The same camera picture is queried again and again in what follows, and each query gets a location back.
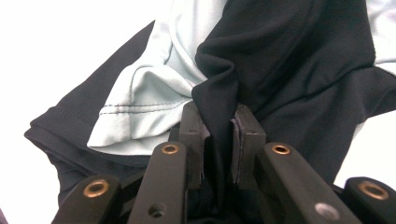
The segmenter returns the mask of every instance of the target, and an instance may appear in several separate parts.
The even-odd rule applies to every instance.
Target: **light gray fabric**
[[[367,0],[375,66],[396,76],[396,1]]]
[[[125,68],[100,111],[88,147],[150,155],[181,119],[192,88],[206,80],[196,49],[221,18],[226,0],[166,0],[142,57]]]

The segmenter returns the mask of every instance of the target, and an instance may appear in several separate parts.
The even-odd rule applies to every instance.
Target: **white fabric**
[[[367,0],[375,66],[396,76],[396,1]]]
[[[126,67],[100,111],[88,147],[150,155],[181,120],[192,88],[206,80],[196,49],[221,18],[226,0],[166,0],[139,60]]]

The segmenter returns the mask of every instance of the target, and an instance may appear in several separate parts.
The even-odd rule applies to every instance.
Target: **white background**
[[[145,1],[0,2],[0,208],[10,224],[50,223],[56,170],[23,137],[29,122],[84,81],[161,11]],[[336,184],[370,176],[396,189],[396,112],[369,119]]]

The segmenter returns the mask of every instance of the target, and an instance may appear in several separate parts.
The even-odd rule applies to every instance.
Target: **white surface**
[[[0,2],[0,208],[9,224],[46,224],[58,209],[56,171],[23,133],[161,9],[155,0],[5,2]],[[395,127],[396,112],[370,119],[336,183],[364,175],[396,189]]]

